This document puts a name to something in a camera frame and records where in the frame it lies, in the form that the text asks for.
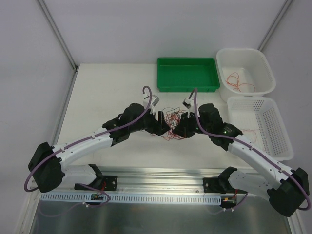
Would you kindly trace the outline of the white solid plastic basket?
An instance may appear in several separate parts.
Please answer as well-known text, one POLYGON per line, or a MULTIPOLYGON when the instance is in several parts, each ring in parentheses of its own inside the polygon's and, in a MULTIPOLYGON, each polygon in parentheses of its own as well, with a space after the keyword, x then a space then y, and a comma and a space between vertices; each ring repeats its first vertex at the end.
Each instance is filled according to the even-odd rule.
POLYGON ((225 102, 231 97, 262 97, 276 87, 265 55, 251 48, 224 48, 217 52, 219 93, 225 102))

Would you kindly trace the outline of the white perforated plastic basket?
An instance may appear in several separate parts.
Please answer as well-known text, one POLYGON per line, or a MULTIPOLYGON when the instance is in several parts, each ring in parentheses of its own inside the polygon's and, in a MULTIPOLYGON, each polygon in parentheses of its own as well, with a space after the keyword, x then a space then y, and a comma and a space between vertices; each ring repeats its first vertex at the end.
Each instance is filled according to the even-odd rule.
POLYGON ((268 97, 231 97, 229 121, 254 145, 278 161, 294 157, 293 148, 276 102, 268 97))

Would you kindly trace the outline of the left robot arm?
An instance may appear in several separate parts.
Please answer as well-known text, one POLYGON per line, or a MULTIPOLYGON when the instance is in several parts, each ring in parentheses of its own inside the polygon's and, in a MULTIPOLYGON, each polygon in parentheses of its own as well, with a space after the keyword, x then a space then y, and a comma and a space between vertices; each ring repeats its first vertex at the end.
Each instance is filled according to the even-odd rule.
POLYGON ((127 140, 131 133, 146 131, 161 136, 169 130, 162 111, 155 113, 141 104, 132 103, 90 136, 62 145, 40 144, 28 164, 29 177, 42 193, 68 184, 76 190, 82 190, 84 185, 92 190, 100 189, 103 175, 99 168, 95 164, 73 166, 73 162, 100 149, 113 147, 127 140))

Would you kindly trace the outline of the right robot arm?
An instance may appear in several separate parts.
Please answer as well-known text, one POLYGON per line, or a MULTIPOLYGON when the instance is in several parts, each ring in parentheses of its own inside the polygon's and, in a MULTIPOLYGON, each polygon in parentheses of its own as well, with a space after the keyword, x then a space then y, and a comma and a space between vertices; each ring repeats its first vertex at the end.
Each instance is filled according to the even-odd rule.
POLYGON ((253 146, 234 125, 223 122, 213 104, 196 108, 185 100, 188 112, 183 113, 173 133, 183 138, 194 134, 206 134, 212 143, 239 157, 255 169, 260 176, 247 175, 235 167, 228 167, 209 185, 215 193, 225 194, 234 189, 267 200, 281 215, 290 217, 296 210, 309 210, 308 174, 278 162, 264 151, 253 146))

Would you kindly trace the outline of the aluminium mounting rail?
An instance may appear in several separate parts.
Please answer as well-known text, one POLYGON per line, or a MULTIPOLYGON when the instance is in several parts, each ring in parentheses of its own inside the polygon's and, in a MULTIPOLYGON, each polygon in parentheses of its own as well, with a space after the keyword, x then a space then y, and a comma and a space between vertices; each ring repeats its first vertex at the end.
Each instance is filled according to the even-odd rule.
MULTIPOLYGON (((170 172, 135 172, 133 175, 120 176, 116 172, 102 172, 95 164, 85 166, 70 165, 62 168, 55 167, 32 168, 27 180, 34 179, 37 189, 42 193, 50 192, 58 187, 74 190, 116 191, 117 184, 126 180, 131 184, 175 185, 191 184, 190 176, 175 175, 170 172)), ((232 193, 234 190, 252 194, 267 194, 267 190, 278 188, 285 182, 291 181, 292 171, 284 168, 266 168, 261 176, 246 174, 237 168, 228 167, 219 176, 202 178, 203 189, 206 193, 232 193)))

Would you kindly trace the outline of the right aluminium frame post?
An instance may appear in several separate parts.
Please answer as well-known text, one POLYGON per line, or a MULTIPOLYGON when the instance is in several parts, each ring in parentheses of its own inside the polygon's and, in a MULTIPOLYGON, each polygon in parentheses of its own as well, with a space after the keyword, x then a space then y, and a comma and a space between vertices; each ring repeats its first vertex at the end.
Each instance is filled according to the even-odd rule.
POLYGON ((277 30, 279 24, 283 20, 283 18, 286 16, 288 11, 290 10, 292 4, 295 2, 295 0, 285 0, 278 10, 276 16, 274 17, 271 25, 269 26, 266 34, 264 35, 263 39, 261 40, 258 50, 263 52, 267 45, 269 44, 271 38, 273 37, 275 31, 277 30))

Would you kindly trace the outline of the green plastic tray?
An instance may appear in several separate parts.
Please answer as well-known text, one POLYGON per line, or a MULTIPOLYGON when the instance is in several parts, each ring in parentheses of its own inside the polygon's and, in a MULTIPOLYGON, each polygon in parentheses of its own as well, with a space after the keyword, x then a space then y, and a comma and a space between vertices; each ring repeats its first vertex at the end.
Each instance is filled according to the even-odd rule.
POLYGON ((215 92, 220 82, 214 58, 160 57, 157 88, 161 92, 215 92))

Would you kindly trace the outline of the aluminium frame post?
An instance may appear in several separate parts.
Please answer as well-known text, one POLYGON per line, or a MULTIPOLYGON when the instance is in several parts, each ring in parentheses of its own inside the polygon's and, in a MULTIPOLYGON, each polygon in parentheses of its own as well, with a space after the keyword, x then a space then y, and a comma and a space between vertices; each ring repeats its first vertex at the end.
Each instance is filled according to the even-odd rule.
POLYGON ((46 2, 44 0, 36 0, 36 3, 38 4, 40 10, 42 11, 45 19, 47 20, 47 23, 49 25, 49 27, 52 30, 52 33, 54 34, 54 36, 56 37, 59 46, 61 47, 65 57, 67 58, 71 68, 76 72, 78 70, 78 65, 76 64, 57 24, 55 23, 55 20, 46 4, 46 2))
POLYGON ((285 0, 278 10, 276 16, 274 17, 271 25, 269 26, 266 34, 264 35, 263 39, 261 40, 258 50, 263 52, 267 45, 269 44, 271 38, 273 37, 275 31, 277 30, 279 24, 283 20, 283 18, 286 16, 288 11, 290 10, 292 4, 295 2, 295 0, 285 0))

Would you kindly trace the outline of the left aluminium frame post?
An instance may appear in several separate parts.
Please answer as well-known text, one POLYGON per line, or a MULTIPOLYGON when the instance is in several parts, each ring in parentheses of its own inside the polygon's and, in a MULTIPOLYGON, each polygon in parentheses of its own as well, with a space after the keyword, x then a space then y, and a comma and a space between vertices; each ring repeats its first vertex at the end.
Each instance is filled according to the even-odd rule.
POLYGON ((52 33, 54 34, 54 36, 56 37, 59 46, 61 47, 65 57, 67 58, 71 68, 76 72, 78 70, 78 65, 76 64, 57 24, 55 23, 55 20, 46 4, 46 2, 44 0, 36 0, 36 3, 38 4, 40 10, 42 11, 45 19, 47 20, 47 23, 49 25, 49 27, 52 30, 52 33))

